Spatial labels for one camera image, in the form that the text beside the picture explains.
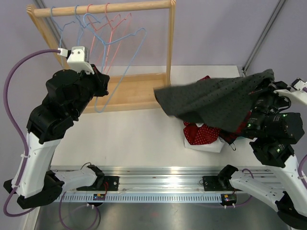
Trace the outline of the grey dotted skirt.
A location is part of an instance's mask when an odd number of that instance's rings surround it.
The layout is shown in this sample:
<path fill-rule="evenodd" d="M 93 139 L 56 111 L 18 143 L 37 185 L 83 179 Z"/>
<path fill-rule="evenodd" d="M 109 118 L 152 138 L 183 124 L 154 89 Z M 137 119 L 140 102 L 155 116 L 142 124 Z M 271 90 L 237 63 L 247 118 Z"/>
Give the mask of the grey dotted skirt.
<path fill-rule="evenodd" d="M 251 92 L 273 81 L 274 72 L 267 69 L 247 77 L 210 78 L 155 89 L 154 96 L 168 116 L 235 132 L 256 100 Z"/>

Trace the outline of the blue wire hanger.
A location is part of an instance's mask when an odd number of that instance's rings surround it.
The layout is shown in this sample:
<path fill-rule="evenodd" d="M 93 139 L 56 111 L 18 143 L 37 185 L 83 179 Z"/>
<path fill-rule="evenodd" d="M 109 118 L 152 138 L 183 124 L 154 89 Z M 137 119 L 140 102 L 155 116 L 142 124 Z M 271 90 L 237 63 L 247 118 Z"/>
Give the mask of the blue wire hanger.
<path fill-rule="evenodd" d="M 50 8 L 50 18 L 51 18 L 51 21 L 52 21 L 52 23 L 54 24 L 54 26 L 55 26 L 55 28 L 56 28 L 56 30 L 57 30 L 57 33 L 58 33 L 58 35 L 59 35 L 59 46 L 58 46 L 58 48 L 67 49 L 67 48 L 66 48 L 66 45 L 63 44 L 63 41 L 62 41 L 62 39 L 63 39 L 63 32 L 64 32 L 66 26 L 68 26 L 68 25 L 70 25 L 70 24 L 72 24 L 72 23 L 75 23 L 75 21 L 71 21 L 71 22 L 69 22 L 69 23 L 64 24 L 63 26 L 60 26 L 60 25 L 55 21 L 55 19 L 54 19 L 54 14 L 53 14 L 53 9 L 54 9 L 54 8 L 55 8 L 55 7 L 51 7 L 51 8 Z"/>
<path fill-rule="evenodd" d="M 92 16 L 90 16 L 90 13 L 86 13 L 85 16 L 83 16 L 83 24 L 84 25 L 89 23 L 89 21 L 87 19 L 87 16 L 89 17 L 89 19 L 92 22 L 95 21 L 95 19 Z M 103 21 L 102 23 L 95 23 L 94 26 L 95 26 L 96 29 L 98 29 L 99 27 L 101 27 L 102 25 L 104 25 L 106 23 L 107 23 L 107 20 Z M 139 29 L 137 29 L 137 30 L 135 30 L 135 31 L 130 33 L 129 32 L 130 26 L 129 26 L 127 34 L 124 37 L 122 37 L 122 32 L 124 31 L 125 24 L 126 23 L 123 23 L 123 25 L 117 29 L 116 34 L 115 34 L 115 41 L 112 42 L 112 43 L 106 43 L 107 37 L 110 35 L 110 29 L 108 28 L 108 26 L 106 26 L 104 29 L 99 30 L 99 31 L 96 32 L 96 34 L 98 36 L 100 36 L 100 34 L 102 33 L 102 35 L 101 35 L 102 41 L 104 41 L 106 45 L 112 45 L 111 46 L 111 50 L 110 50 L 110 54 L 109 54 L 109 61 L 111 60 L 111 57 L 115 53 L 115 50 L 117 48 L 117 45 L 118 45 L 119 41 L 121 41 L 121 46 L 120 46 L 120 48 L 121 48 L 122 47 L 122 43 L 126 42 L 126 40 L 133 39 L 133 38 L 136 38 L 139 35 L 142 35 L 141 41 L 139 42 L 137 48 L 135 49 L 134 54 L 131 56 L 131 59 L 128 61 L 128 64 L 127 64 L 124 72 L 120 76 L 118 83 L 116 83 L 115 88 L 110 93 L 109 97 L 107 98 L 107 100 L 106 100 L 105 104 L 102 106 L 102 108 L 98 107 L 98 97 L 95 97 L 95 100 L 94 100 L 94 111 L 96 113 L 99 113 L 99 114 L 106 111 L 107 106 L 110 104 L 111 100 L 114 98 L 115 92 L 117 91 L 117 89 L 119 88 L 120 84 L 123 82 L 124 78 L 126 77 L 126 75 L 128 73 L 128 70 L 130 69 L 133 61 L 135 60 L 136 56 L 138 55 L 139 50 L 141 49 L 141 47 L 142 47 L 142 45 L 143 45 L 143 43 L 145 41 L 145 38 L 147 36 L 147 30 L 145 28 L 141 27 L 141 28 L 139 28 Z M 86 29 L 88 29 L 92 34 L 94 33 L 94 30 L 92 29 L 91 25 L 88 25 Z M 96 47 L 98 46 L 99 43 L 100 43 L 100 41 L 95 39 L 95 42 L 94 42 L 95 50 L 92 53 L 94 53 L 96 51 Z M 100 70 L 101 70 L 101 63 L 102 63 L 102 60 L 98 60 L 98 64 L 100 66 Z"/>
<path fill-rule="evenodd" d="M 93 40 L 92 40 L 92 45 L 91 45 L 91 49 L 90 49 L 90 54 L 95 50 L 95 47 L 94 47 L 95 39 L 99 40 L 100 43 L 102 43 L 103 46 L 104 46 L 104 51 L 101 53 L 101 54 L 103 55 L 101 72 L 104 73 L 105 59 L 106 59 L 106 44 L 105 44 L 104 41 L 102 41 L 102 37 L 101 37 L 102 33 L 100 34 L 100 36 L 98 36 L 98 35 L 96 34 L 96 32 L 99 31 L 99 30 L 102 30 L 104 26 L 108 25 L 108 23 L 102 25 L 102 26 L 99 27 L 98 29 L 95 28 L 94 24 L 95 24 L 95 23 L 102 23 L 103 21 L 106 20 L 106 16 L 102 17 L 101 20 L 98 20 L 98 19 L 96 19 L 92 14 L 90 14 L 90 16 L 92 16 L 92 17 L 95 19 L 95 21 L 92 22 L 92 21 L 89 19 L 89 17 L 87 16 L 87 19 L 88 19 L 89 23 L 86 24 L 86 25 L 83 25 L 83 23 L 82 23 L 81 20 L 80 20 L 80 16 L 76 13 L 77 7 L 79 7 L 79 5 L 76 5 L 75 8 L 74 8 L 74 16 L 75 16 L 75 18 L 78 20 L 79 26 L 80 26 L 80 27 L 79 27 L 79 31 L 78 31 L 77 46 L 80 45 L 80 40 L 81 40 L 82 35 L 83 35 L 83 33 L 84 33 L 84 29 L 86 29 L 88 25 L 91 25 L 92 29 L 94 30 L 94 33 L 93 33 L 94 36 L 93 36 Z"/>

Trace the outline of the red plaid skirt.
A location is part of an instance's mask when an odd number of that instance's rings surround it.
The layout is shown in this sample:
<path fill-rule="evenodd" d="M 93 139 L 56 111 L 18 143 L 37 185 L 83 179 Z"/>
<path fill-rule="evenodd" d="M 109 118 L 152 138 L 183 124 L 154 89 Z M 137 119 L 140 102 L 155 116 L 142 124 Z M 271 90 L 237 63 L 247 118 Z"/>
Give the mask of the red plaid skirt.
<path fill-rule="evenodd" d="M 219 132 L 219 137 L 223 139 L 226 143 L 231 145 L 237 138 L 242 136 L 243 129 L 246 127 L 250 116 L 251 112 L 247 114 L 247 116 L 244 118 L 243 122 L 240 124 L 240 126 L 235 132 L 228 132 L 221 129 Z"/>

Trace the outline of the white skirt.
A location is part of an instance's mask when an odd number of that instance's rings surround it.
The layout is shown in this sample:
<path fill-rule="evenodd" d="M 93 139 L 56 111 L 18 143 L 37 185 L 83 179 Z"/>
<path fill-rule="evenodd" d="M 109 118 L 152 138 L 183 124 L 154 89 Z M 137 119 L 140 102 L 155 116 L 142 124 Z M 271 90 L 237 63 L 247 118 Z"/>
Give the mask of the white skirt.
<path fill-rule="evenodd" d="M 225 141 L 221 139 L 220 137 L 214 143 L 207 144 L 207 145 L 190 145 L 184 138 L 185 148 L 192 149 L 192 150 L 198 150 L 198 151 L 220 153 L 224 144 L 225 144 Z"/>

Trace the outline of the red dotted skirt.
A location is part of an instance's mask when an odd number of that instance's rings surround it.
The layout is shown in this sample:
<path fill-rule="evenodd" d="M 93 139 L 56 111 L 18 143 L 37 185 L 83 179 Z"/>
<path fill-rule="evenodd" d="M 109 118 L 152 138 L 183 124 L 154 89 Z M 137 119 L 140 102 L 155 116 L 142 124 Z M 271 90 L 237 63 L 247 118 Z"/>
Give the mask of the red dotted skirt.
<path fill-rule="evenodd" d="M 220 129 L 207 126 L 204 123 L 183 122 L 183 134 L 190 145 L 207 145 L 214 143 L 220 134 Z"/>

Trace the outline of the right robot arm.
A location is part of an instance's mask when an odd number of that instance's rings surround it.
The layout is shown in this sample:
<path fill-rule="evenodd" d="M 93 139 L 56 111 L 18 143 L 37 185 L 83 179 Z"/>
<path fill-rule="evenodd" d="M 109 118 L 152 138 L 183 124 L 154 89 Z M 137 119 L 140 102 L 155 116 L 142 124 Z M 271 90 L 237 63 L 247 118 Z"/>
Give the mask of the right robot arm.
<path fill-rule="evenodd" d="M 276 176 L 282 189 L 269 187 L 227 165 L 218 174 L 224 190 L 240 190 L 270 206 L 288 226 L 307 228 L 307 177 L 292 145 L 304 135 L 300 113 L 287 112 L 292 102 L 307 103 L 307 83 L 296 79 L 291 85 L 272 82 L 250 93 L 257 99 L 243 128 L 258 161 Z"/>

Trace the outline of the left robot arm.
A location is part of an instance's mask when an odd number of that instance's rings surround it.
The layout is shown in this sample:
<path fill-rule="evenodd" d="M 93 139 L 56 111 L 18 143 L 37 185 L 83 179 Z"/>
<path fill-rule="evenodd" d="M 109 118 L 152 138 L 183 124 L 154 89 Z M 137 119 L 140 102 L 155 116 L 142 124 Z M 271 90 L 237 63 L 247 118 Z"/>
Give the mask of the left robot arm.
<path fill-rule="evenodd" d="M 46 82 L 46 97 L 29 116 L 28 154 L 21 181 L 18 186 L 16 178 L 3 184 L 8 192 L 18 195 L 17 203 L 22 209 L 49 205 L 71 189 L 99 190 L 104 186 L 105 175 L 94 165 L 67 173 L 53 172 L 49 168 L 56 147 L 89 102 L 94 97 L 108 95 L 110 77 L 94 64 L 91 67 L 92 73 L 71 69 L 56 72 Z"/>

